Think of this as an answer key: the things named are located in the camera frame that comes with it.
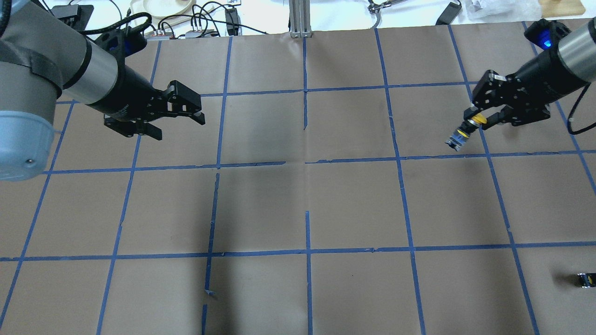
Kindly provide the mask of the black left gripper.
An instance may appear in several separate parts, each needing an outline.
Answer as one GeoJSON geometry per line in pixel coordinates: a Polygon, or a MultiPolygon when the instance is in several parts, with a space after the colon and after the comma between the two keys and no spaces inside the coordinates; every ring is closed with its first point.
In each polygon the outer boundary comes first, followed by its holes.
{"type": "Polygon", "coordinates": [[[163,131],[151,122],[163,117],[188,117],[205,125],[201,95],[173,80],[164,91],[157,90],[136,106],[128,108],[124,116],[104,116],[103,125],[127,138],[139,135],[161,141],[163,131]]]}

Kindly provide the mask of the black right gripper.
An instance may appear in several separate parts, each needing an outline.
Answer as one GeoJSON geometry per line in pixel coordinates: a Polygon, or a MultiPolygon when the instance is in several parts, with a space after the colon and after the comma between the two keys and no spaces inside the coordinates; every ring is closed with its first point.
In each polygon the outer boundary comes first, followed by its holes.
{"type": "Polygon", "coordinates": [[[464,121],[485,122],[483,130],[507,123],[519,127],[550,117],[548,103],[534,101],[513,76],[494,70],[484,72],[472,91],[471,107],[463,114],[464,121]]]}

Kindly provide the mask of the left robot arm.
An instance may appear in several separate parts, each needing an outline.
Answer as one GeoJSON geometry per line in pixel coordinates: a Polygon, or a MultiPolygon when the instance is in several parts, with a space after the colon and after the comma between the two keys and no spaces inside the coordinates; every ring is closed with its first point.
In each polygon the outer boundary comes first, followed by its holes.
{"type": "Polygon", "coordinates": [[[174,80],[165,90],[125,64],[146,47],[149,13],[110,26],[77,31],[38,0],[1,2],[0,167],[2,181],[32,179],[46,169],[54,140],[58,98],[104,115],[104,125],[126,137],[162,139],[152,121],[189,117],[206,123],[200,94],[174,80]]]}

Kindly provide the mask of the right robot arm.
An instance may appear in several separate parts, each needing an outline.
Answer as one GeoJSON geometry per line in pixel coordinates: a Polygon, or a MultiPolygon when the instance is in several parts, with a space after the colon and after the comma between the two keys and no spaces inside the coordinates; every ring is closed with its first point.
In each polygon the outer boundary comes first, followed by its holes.
{"type": "Polygon", "coordinates": [[[547,120],[551,103],[595,81],[595,19],[574,31],[541,19],[524,36],[542,51],[513,74],[485,71],[457,135],[469,137],[497,124],[519,127],[547,120]]]}

